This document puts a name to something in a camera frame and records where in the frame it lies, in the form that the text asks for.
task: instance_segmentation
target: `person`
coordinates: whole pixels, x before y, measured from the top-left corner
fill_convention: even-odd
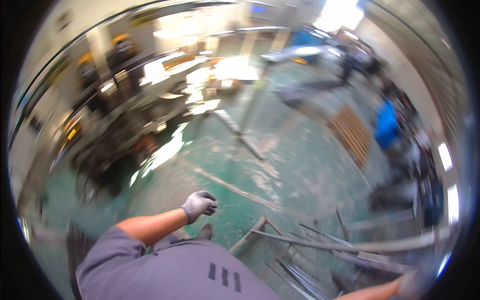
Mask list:
[[[131,217],[111,227],[77,268],[82,299],[279,299],[240,260],[210,241],[210,224],[194,239],[171,235],[216,207],[211,193],[194,192],[178,209]],[[153,246],[153,252],[144,255],[146,246]],[[397,290],[395,283],[348,295],[386,300]]]

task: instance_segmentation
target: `hand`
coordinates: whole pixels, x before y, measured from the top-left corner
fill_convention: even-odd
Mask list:
[[[215,212],[216,199],[207,191],[194,192],[181,206],[188,217],[188,224],[195,222],[201,214],[211,216]]]

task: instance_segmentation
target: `wooden pallet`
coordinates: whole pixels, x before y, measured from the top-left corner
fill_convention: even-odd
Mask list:
[[[340,134],[344,144],[355,153],[357,165],[362,167],[367,161],[372,135],[353,109],[345,104],[340,111],[330,119],[328,127],[336,130],[338,134]]]

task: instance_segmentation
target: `gray work uniform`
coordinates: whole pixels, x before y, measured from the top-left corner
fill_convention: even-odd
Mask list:
[[[278,299],[237,258],[209,240],[184,240],[142,256],[145,245],[113,226],[78,266],[84,300]]]

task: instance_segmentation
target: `green epoxy floor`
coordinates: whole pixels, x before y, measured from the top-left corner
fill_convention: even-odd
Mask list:
[[[260,216],[268,217],[285,234],[289,231],[311,234],[298,223],[313,226],[314,216],[319,220],[320,231],[343,238],[335,207],[341,209],[347,222],[371,218],[367,195],[374,184],[389,177],[386,158],[372,140],[369,159],[362,170],[358,169],[327,129],[322,116],[291,108],[273,93],[279,85],[335,79],[340,69],[334,62],[322,60],[320,67],[287,62],[276,68],[269,87],[256,102],[245,131],[247,138],[263,152],[265,161],[256,159],[217,116],[198,115],[186,126],[183,132],[186,144],[179,153],[145,178],[138,178],[132,187],[125,182],[125,188],[115,199],[102,191],[94,204],[81,205],[75,193],[76,174],[65,159],[45,186],[48,203],[44,215],[48,225],[62,231],[73,221],[88,234],[99,236],[127,217],[163,213],[180,207],[192,192],[209,190],[218,199],[217,212],[201,216],[185,230],[195,236],[209,222],[215,231],[212,240],[226,249],[246,234]],[[320,108],[349,103],[368,124],[378,101],[372,99],[375,92],[363,81],[361,75],[355,74],[351,81],[354,87],[318,92],[307,102]],[[222,99],[219,108],[239,122],[252,92],[251,87],[245,87],[234,99]],[[352,242],[361,240],[365,236],[350,237]],[[265,262],[274,262],[287,246],[255,236],[236,256],[260,275],[268,268]],[[64,246],[33,244],[32,248],[47,274],[57,282],[61,294],[71,299]],[[290,248],[285,261],[302,267],[336,293],[339,291],[332,284],[329,272],[352,275],[352,264],[328,252],[299,249]],[[281,298],[303,298],[271,271],[262,280]]]

